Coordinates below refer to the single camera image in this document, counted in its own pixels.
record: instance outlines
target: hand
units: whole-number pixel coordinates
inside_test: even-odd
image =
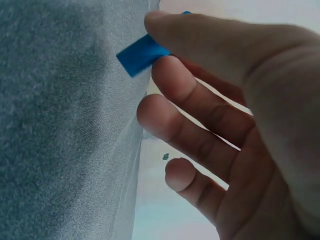
[[[215,224],[221,240],[320,235],[319,36],[296,26],[161,12],[146,18],[146,28],[184,60],[167,56],[153,66],[165,97],[150,95],[141,102],[140,124],[229,188],[185,159],[168,163],[167,184]],[[247,104],[255,120],[194,76]]]

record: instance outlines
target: small blue fragment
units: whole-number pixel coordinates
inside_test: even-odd
[[[156,41],[147,34],[119,52],[116,57],[130,77],[133,78],[150,67],[158,58],[170,54],[167,49],[157,44]]]
[[[169,159],[169,153],[166,153],[165,155],[163,155],[162,160],[168,160]]]

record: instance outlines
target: fingernail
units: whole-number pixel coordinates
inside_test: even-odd
[[[169,15],[169,13],[167,13],[165,11],[151,11],[145,16],[145,18],[150,19],[150,20],[156,20],[156,19],[160,19],[160,18],[167,16],[167,15]]]

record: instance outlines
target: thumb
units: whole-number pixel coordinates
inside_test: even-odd
[[[250,24],[201,14],[152,11],[145,27],[173,54],[238,86],[269,59],[320,44],[318,35],[298,26]]]

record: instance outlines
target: gray curtain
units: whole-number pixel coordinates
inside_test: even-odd
[[[130,240],[150,70],[116,54],[159,0],[0,0],[1,240]]]

